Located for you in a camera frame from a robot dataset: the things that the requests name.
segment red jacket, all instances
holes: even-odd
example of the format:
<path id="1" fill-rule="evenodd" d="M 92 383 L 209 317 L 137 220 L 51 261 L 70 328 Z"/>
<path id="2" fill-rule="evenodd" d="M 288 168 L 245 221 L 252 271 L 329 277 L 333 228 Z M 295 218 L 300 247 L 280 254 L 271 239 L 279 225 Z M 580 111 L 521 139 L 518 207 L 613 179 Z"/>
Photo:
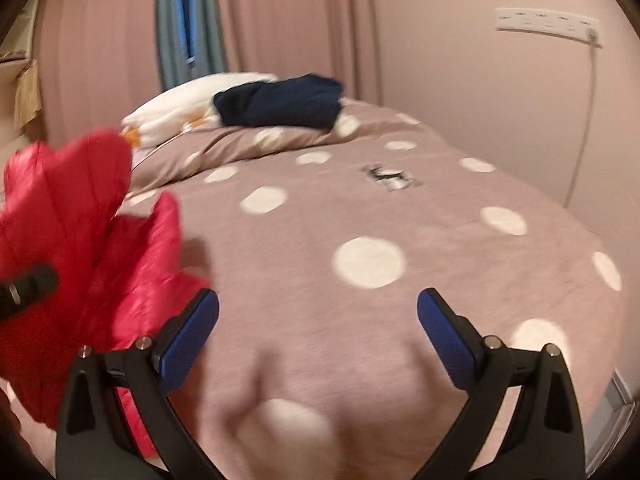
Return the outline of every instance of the red jacket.
<path id="1" fill-rule="evenodd" d="M 45 262 L 60 286 L 0 321 L 0 376 L 37 422 L 55 428 L 78 349 L 128 348 L 182 311 L 204 280 L 180 270 L 176 199 L 162 193 L 151 216 L 114 216 L 129 189 L 131 151 L 100 131 L 59 152 L 41 143 L 4 168 L 0 280 Z M 120 395 L 138 445 L 154 449 L 129 392 Z"/>

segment dark blue clothing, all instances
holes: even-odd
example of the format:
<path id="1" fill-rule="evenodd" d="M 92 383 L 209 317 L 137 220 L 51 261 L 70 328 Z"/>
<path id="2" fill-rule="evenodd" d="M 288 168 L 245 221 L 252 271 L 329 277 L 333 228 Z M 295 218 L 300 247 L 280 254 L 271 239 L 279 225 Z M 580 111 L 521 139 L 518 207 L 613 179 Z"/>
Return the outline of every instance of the dark blue clothing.
<path id="1" fill-rule="evenodd" d="M 315 74 L 245 83 L 213 97 L 225 126 L 331 129 L 342 108 L 342 83 Z"/>

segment white cable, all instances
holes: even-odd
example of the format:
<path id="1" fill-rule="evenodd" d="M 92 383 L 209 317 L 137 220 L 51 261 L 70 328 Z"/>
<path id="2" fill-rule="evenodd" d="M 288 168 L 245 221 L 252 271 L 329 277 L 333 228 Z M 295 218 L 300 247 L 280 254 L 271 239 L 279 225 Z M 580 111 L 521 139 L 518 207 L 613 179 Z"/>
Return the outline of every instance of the white cable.
<path id="1" fill-rule="evenodd" d="M 598 33 L 594 28 L 589 31 L 589 58 L 591 63 L 591 84 L 589 92 L 589 107 L 587 108 L 587 118 L 584 125 L 584 133 L 582 134 L 582 140 L 580 142 L 580 149 L 578 150 L 578 158 L 575 161 L 574 173 L 571 177 L 569 184 L 569 191 L 566 194 L 564 200 L 564 208 L 568 208 L 571 200 L 574 198 L 575 187 L 578 184 L 578 176 L 580 175 L 580 168 L 582 167 L 582 159 L 584 158 L 584 150 L 587 147 L 587 141 L 589 140 L 589 134 L 591 133 L 591 121 L 593 120 L 593 107 L 596 101 L 596 87 L 597 87 L 597 65 L 596 53 L 598 51 Z"/>

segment white power strip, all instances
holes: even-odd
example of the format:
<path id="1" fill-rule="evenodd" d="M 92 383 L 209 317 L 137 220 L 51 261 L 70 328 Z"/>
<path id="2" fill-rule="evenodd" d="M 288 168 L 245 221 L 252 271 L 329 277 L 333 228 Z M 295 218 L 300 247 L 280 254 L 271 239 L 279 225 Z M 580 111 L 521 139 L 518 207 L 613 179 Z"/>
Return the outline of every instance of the white power strip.
<path id="1" fill-rule="evenodd" d="M 602 45 L 600 22 L 588 16 L 570 12 L 543 9 L 495 9 L 498 30 L 521 30 L 561 36 L 571 40 L 589 42 L 590 29 L 597 33 L 598 46 Z"/>

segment metal screw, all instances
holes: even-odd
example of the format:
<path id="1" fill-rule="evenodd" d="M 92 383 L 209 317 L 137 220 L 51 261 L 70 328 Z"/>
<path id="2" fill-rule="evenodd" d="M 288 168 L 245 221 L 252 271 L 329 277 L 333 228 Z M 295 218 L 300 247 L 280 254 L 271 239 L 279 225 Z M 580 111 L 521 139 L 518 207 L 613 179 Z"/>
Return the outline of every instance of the metal screw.
<path id="1" fill-rule="evenodd" d="M 78 357 L 81 357 L 82 359 L 87 359 L 93 352 L 94 352 L 94 349 L 91 348 L 89 345 L 82 345 L 78 350 Z"/>
<path id="2" fill-rule="evenodd" d="M 546 353 L 548 353 L 552 357 L 559 356 L 562 353 L 560 349 L 553 343 L 549 343 L 548 345 L 546 345 L 545 349 L 546 349 Z"/>
<path id="3" fill-rule="evenodd" d="M 484 344 L 487 346 L 487 348 L 495 350 L 496 348 L 500 348 L 502 346 L 502 341 L 500 341 L 500 339 L 495 335 L 488 335 L 484 338 Z"/>
<path id="4" fill-rule="evenodd" d="M 147 348 L 149 348 L 151 346 L 151 343 L 153 341 L 151 340 L 151 338 L 148 335 L 143 335 L 142 337 L 139 337 L 136 340 L 136 348 L 138 350 L 146 350 Z"/>

